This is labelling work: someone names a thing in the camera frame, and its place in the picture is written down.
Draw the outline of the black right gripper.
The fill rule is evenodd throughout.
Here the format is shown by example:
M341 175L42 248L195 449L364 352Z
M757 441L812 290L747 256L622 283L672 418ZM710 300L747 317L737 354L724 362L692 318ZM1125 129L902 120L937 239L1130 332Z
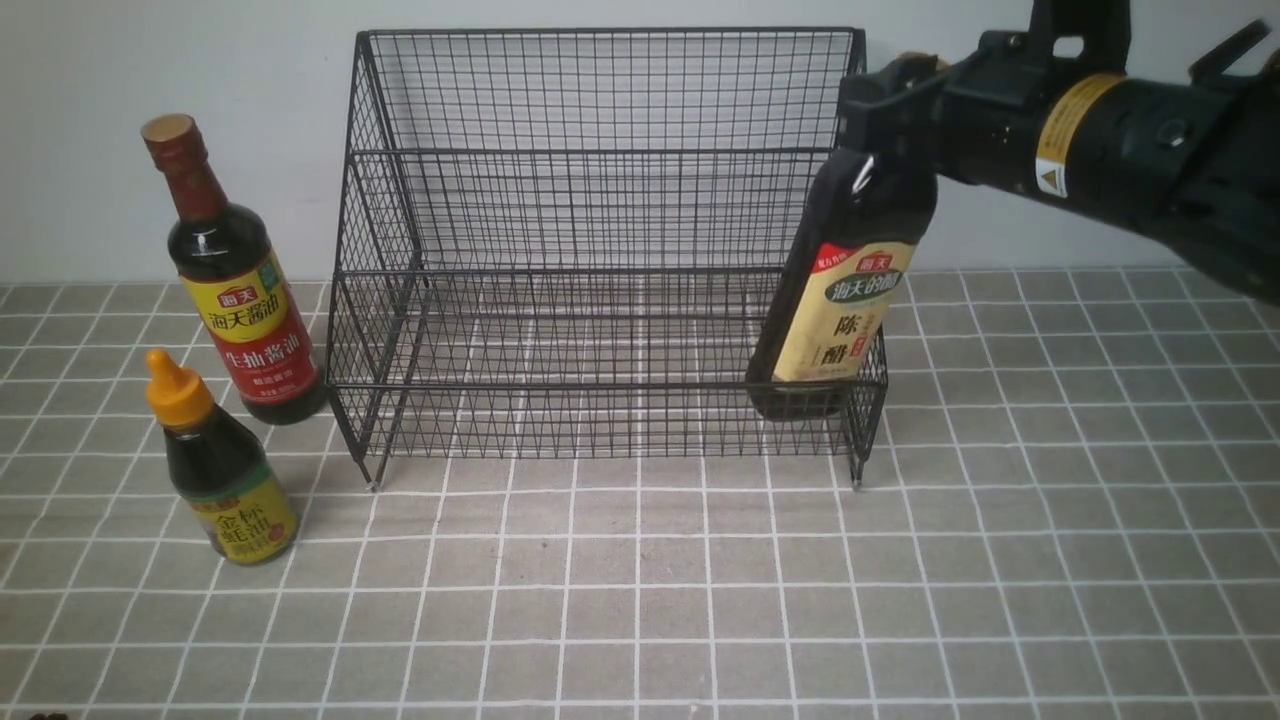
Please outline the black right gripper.
M1030 197L1030 131L1041 73L1024 65L1028 32L987 31L956 64L905 53L840 82L841 147L960 184Z

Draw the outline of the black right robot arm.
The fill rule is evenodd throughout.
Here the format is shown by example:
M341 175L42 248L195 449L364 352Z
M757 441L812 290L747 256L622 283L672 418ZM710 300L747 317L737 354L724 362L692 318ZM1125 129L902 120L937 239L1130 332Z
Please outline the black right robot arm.
M955 64L844 78L838 145L1129 231L1276 306L1277 59L1230 73L1268 32L1252 20L1172 85L1126 73L1129 3L1037 1Z

